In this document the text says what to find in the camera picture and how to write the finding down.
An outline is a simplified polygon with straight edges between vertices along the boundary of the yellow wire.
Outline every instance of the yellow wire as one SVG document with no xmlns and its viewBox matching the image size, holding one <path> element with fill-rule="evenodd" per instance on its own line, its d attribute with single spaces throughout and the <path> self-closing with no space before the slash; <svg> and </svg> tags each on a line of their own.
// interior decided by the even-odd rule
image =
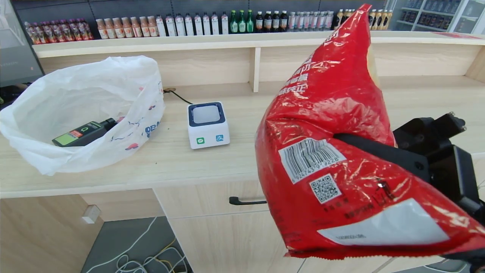
<svg viewBox="0 0 485 273">
<path fill-rule="evenodd" d="M 169 243 L 169 244 L 168 244 L 168 245 L 167 245 L 167 246 L 166 246 L 164 249 L 160 250 L 160 254 L 161 254 L 161 252 L 163 252 L 163 251 L 164 251 L 164 250 L 166 250 L 167 248 L 171 247 L 171 246 L 172 246 L 172 245 L 175 243 L 175 240 L 176 240 L 176 239 L 177 239 L 177 238 L 174 238 L 174 240 L 173 240 L 171 243 Z M 158 262 L 166 262 L 166 263 L 168 263 L 168 265 L 170 265 L 170 270 L 172 270 L 172 269 L 173 269 L 172 264 L 171 264 L 169 261 L 167 261 L 167 260 L 159 260 L 159 259 L 157 259 L 157 258 L 155 258 L 155 260 L 157 260 Z"/>
</svg>

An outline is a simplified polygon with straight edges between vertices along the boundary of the green bottle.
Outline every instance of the green bottle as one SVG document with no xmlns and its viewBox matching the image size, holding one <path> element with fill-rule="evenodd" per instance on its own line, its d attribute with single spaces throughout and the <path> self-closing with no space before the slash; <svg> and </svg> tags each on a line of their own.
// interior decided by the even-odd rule
<svg viewBox="0 0 485 273">
<path fill-rule="evenodd" d="M 230 25 L 231 33 L 237 33 L 238 27 L 239 26 L 238 26 L 238 23 L 236 21 L 236 11 L 231 10 L 231 25 Z"/>
<path fill-rule="evenodd" d="M 253 11 L 252 10 L 247 10 L 246 31 L 248 33 L 253 33 L 254 32 Z"/>
<path fill-rule="evenodd" d="M 239 33 L 246 32 L 246 22 L 244 21 L 244 10 L 239 11 Z"/>
</svg>

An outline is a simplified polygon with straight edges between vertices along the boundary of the black cabinet handle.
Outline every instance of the black cabinet handle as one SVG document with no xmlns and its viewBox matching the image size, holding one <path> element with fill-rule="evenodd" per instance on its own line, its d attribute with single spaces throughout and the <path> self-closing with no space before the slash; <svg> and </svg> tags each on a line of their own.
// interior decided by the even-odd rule
<svg viewBox="0 0 485 273">
<path fill-rule="evenodd" d="M 255 201 L 255 202 L 241 202 L 239 201 L 239 197 L 231 196 L 229 197 L 229 204 L 231 205 L 257 205 L 257 204 L 266 204 L 266 201 Z"/>
</svg>

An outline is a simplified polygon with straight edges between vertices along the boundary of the gray wall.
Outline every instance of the gray wall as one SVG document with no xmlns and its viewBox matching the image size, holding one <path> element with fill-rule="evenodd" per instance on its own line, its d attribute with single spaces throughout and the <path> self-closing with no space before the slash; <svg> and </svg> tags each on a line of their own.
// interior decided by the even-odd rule
<svg viewBox="0 0 485 273">
<path fill-rule="evenodd" d="M 71 18 L 85 18 L 96 38 L 95 19 L 149 16 L 167 13 L 192 16 L 196 12 L 209 15 L 213 11 L 221 15 L 231 10 L 256 11 L 286 10 L 291 11 L 324 11 L 338 9 L 356 9 L 363 3 L 372 4 L 374 8 L 383 8 L 384 0 L 13 0 L 22 22 L 40 22 Z"/>
</svg>

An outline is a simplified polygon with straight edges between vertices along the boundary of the barcode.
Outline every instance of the barcode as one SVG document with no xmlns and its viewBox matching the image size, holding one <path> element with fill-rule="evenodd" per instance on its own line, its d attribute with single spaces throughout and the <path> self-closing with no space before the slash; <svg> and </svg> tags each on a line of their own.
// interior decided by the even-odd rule
<svg viewBox="0 0 485 273">
<path fill-rule="evenodd" d="M 324 175 L 323 177 L 310 182 L 310 187 L 313 194 L 315 194 L 318 201 L 320 201 L 320 204 L 323 204 L 342 194 L 339 187 L 335 183 L 335 180 L 333 180 L 333 177 L 330 174 Z"/>
<path fill-rule="evenodd" d="M 306 138 L 279 150 L 281 163 L 293 184 L 332 164 L 345 160 L 325 139 Z"/>
</svg>

